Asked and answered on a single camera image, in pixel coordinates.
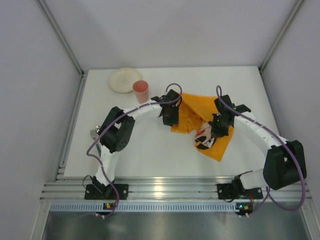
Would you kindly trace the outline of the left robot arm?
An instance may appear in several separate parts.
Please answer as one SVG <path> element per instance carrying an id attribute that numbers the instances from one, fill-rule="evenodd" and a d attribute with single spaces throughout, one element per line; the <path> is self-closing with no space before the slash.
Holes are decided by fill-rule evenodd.
<path id="1" fill-rule="evenodd" d="M 92 183 L 98 188 L 106 188 L 114 181 L 118 152 L 129 144 L 134 126 L 158 117 L 162 118 L 165 126 L 177 125 L 181 103 L 182 95 L 171 89 L 165 95 L 152 97 L 137 107 L 113 107 L 97 133 L 101 151 L 100 167 Z"/>

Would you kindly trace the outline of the orange cartoon placemat cloth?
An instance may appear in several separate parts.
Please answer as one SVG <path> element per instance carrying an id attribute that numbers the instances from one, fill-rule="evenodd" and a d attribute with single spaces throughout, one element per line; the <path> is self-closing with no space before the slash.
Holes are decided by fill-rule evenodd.
<path id="1" fill-rule="evenodd" d="M 222 138 L 211 137 L 210 122 L 213 114 L 218 112 L 214 103 L 216 96 L 199 96 L 189 93 L 182 94 L 182 103 L 178 111 L 178 124 L 171 127 L 171 131 L 177 134 L 194 135 L 194 147 L 203 155 L 220 162 L 232 139 L 234 128 L 228 129 L 228 136 Z"/>

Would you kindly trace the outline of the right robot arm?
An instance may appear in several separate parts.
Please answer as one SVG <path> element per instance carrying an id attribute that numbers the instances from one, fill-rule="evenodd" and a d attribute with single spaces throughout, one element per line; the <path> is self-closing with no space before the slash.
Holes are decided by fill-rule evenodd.
<path id="1" fill-rule="evenodd" d="M 244 134 L 265 156 L 262 169 L 241 173 L 234 183 L 241 190 L 269 187 L 279 190 L 307 177 L 303 145 L 289 141 L 257 121 L 244 104 L 234 105 L 228 95 L 214 100 L 217 113 L 213 114 L 211 136 L 225 139 L 231 128 Z"/>

